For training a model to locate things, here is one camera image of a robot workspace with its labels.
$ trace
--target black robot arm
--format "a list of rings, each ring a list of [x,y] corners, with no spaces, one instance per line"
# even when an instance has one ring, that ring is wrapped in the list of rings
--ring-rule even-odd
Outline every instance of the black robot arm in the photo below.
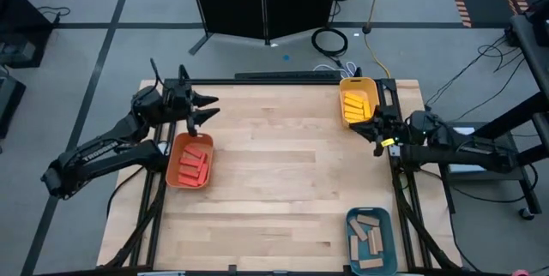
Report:
[[[515,152],[490,139],[460,134],[431,112],[415,111],[400,122],[378,107],[370,121],[352,123],[350,128],[366,140],[376,142],[375,156],[381,156],[391,146],[391,157],[413,171],[426,163],[480,165],[500,173],[518,166]]]
[[[151,64],[155,74],[158,74],[152,59]],[[196,109],[218,99],[194,92],[188,79],[184,67],[180,66],[179,83],[174,87],[166,87],[166,96],[162,97],[156,90],[160,81],[157,78],[153,87],[145,87],[134,95],[130,113],[118,121],[113,129],[59,155],[41,178],[50,195],[69,199],[91,180],[130,165],[143,165],[150,171],[165,170],[168,156],[152,141],[141,142],[147,137],[149,128],[186,120],[187,130],[194,136],[196,126],[219,112],[217,108],[202,111]],[[113,150],[115,155],[96,160]]]

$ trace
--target wooden tabletop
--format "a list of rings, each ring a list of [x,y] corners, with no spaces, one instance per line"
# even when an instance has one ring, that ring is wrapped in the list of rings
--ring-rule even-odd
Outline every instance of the wooden tabletop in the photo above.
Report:
[[[397,87],[404,117],[422,110],[417,81]],[[239,271],[342,271],[347,211],[383,207],[391,215],[399,271],[407,270],[388,157],[374,157],[373,144],[342,127],[337,86],[194,88],[220,98],[214,106],[221,112],[201,129],[214,138],[212,176],[205,189],[166,191],[155,269],[224,271],[236,264]],[[185,131],[179,123],[177,133]],[[120,171],[118,183],[136,169]],[[435,165],[428,169],[438,172]],[[134,230],[144,179],[142,173],[117,193],[98,264]],[[461,265],[442,184],[420,173],[416,182],[426,229]]]

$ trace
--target plastic tray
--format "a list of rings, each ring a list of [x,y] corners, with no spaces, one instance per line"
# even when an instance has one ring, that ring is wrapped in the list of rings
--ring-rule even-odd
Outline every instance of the plastic tray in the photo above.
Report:
[[[379,96],[377,94],[376,82],[371,78],[346,78],[340,81],[340,104],[341,121],[345,127],[349,127],[349,122],[345,119],[345,93],[356,94],[363,99],[368,99],[370,103],[370,113],[376,110],[379,105]]]
[[[184,156],[184,149],[186,146],[193,146],[208,155],[208,175],[206,181],[202,185],[196,187],[188,186],[179,183],[179,158]],[[179,134],[173,142],[172,153],[170,154],[170,162],[168,164],[168,170],[166,172],[166,183],[175,188],[181,189],[200,189],[208,185],[209,179],[212,176],[212,159],[214,158],[214,139],[206,134],[198,134],[196,137],[192,137],[187,133]]]
[[[383,251],[378,255],[370,255],[370,248],[368,247],[368,241],[359,240],[359,260],[368,260],[383,258],[383,266],[376,268],[361,269],[358,261],[351,261],[351,245],[349,243],[349,237],[356,235],[353,228],[349,225],[349,220],[354,219],[357,215],[372,216],[379,219],[379,229],[383,239]],[[398,268],[395,252],[395,240],[393,239],[393,228],[391,225],[391,218],[389,213],[380,207],[356,207],[351,209],[347,213],[346,228],[347,228],[347,249],[349,252],[349,264],[353,273],[358,276],[361,275],[394,275]],[[368,232],[371,226],[360,224],[362,230]]]

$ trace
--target teal bin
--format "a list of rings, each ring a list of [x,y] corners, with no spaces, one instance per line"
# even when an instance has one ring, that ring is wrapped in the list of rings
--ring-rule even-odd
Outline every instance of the teal bin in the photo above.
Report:
[[[357,215],[371,216],[379,219],[379,229],[383,239],[383,252],[378,255],[370,255],[368,241],[361,242],[359,240],[359,260],[368,260],[383,258],[383,266],[377,268],[360,269],[358,261],[351,261],[351,244],[349,237],[356,235],[353,228],[349,225],[351,219],[355,219]],[[394,275],[398,268],[396,261],[395,240],[393,238],[393,228],[391,225],[391,217],[384,208],[380,207],[356,207],[352,208],[346,217],[347,225],[347,250],[349,253],[349,265],[353,273],[361,275]],[[360,224],[362,230],[368,232],[371,226]]]

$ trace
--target floor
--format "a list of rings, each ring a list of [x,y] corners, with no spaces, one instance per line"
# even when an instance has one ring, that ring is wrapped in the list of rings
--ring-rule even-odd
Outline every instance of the floor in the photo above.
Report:
[[[231,78],[246,71],[313,69],[329,63],[311,46],[311,33],[277,39],[276,47],[256,41],[215,35],[195,55],[187,51],[203,36],[201,29],[108,29],[119,22],[197,23],[195,0],[29,0],[35,6],[67,6],[72,13],[64,23],[89,24],[89,29],[55,30],[42,64],[37,69],[17,69],[13,76],[27,85],[0,154],[0,265],[7,275],[21,271],[30,243],[44,210],[47,193],[39,181],[48,164],[69,142],[82,101],[91,102],[79,142],[108,130],[130,105],[139,82],[153,78],[148,59],[154,57],[162,77],[174,77],[183,63],[193,78]],[[375,22],[460,23],[454,0],[377,0]],[[350,0],[341,5],[336,22],[364,21],[371,0]],[[477,47],[491,44],[501,30],[449,28],[435,24],[387,25],[375,29],[369,42],[377,56],[397,79],[417,79],[425,99],[476,57]],[[353,61],[373,78],[383,71],[368,54],[358,28],[342,28],[349,38],[343,61]],[[321,45],[336,45],[338,39],[323,36]],[[496,58],[480,59],[433,106],[445,119],[453,119],[496,93],[509,79],[513,66],[492,73]],[[90,79],[97,81],[92,98],[85,98]],[[497,98],[464,120],[483,121],[497,117],[537,92],[525,63]],[[525,125],[517,134],[532,134]],[[535,137],[517,138],[520,148],[538,142]],[[540,183],[536,190],[542,208],[549,202],[549,168],[536,165]],[[114,189],[115,174],[90,183],[70,201],[57,207],[51,229],[40,254],[36,273],[93,268],[106,222],[106,202]],[[520,194],[518,183],[468,183],[461,189],[491,198],[510,199]],[[453,193],[457,241],[478,268],[509,273],[518,268],[545,266],[549,214],[526,222],[517,215],[524,207],[473,201]]]

